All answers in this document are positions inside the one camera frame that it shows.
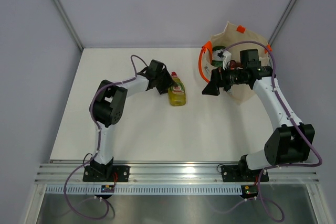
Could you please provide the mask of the yellow dish soap bottle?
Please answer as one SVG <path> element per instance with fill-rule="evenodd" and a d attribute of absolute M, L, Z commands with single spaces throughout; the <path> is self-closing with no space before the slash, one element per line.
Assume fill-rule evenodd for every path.
<path fill-rule="evenodd" d="M 173 71 L 171 77 L 174 84 L 168 89 L 169 103 L 171 106 L 183 106 L 186 105 L 186 91 L 183 82 L 177 76 L 177 73 Z"/>

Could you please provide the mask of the green dish soap bottle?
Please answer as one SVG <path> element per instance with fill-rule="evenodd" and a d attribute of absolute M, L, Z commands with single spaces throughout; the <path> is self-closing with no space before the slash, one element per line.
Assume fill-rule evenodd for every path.
<path fill-rule="evenodd" d="M 214 67 L 222 67 L 224 61 L 225 46 L 215 46 L 212 49 L 211 65 Z"/>

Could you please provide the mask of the red dish soap bottle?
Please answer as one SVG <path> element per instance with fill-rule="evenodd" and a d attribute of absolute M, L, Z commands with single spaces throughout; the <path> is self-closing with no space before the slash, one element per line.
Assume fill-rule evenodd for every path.
<path fill-rule="evenodd" d="M 239 68 L 243 68 L 243 65 L 240 62 L 236 62 L 234 60 L 229 62 L 229 69 L 233 70 L 233 69 L 239 69 Z"/>

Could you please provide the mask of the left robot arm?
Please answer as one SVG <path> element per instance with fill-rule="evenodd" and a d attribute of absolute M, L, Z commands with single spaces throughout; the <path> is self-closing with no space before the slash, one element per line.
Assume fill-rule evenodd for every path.
<path fill-rule="evenodd" d="M 148 66 L 129 79 L 101 81 L 89 106 L 91 119 L 98 130 L 97 149 L 89 168 L 97 178 L 105 182 L 112 177 L 112 133 L 123 115 L 126 99 L 151 89 L 165 94 L 174 83 L 166 65 L 157 60 L 151 60 Z"/>

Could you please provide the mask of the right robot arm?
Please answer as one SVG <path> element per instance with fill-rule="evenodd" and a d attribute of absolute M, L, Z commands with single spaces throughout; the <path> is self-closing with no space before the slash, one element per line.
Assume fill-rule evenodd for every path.
<path fill-rule="evenodd" d="M 311 150 L 315 130 L 304 124 L 284 98 L 274 70 L 263 66 L 257 49 L 240 52 L 240 63 L 229 61 L 227 65 L 214 68 L 202 91 L 204 95 L 228 92 L 234 85 L 248 85 L 261 100 L 272 124 L 273 133 L 263 150 L 241 157 L 237 174 L 243 180 L 252 179 L 257 171 L 268 166 L 305 162 Z"/>

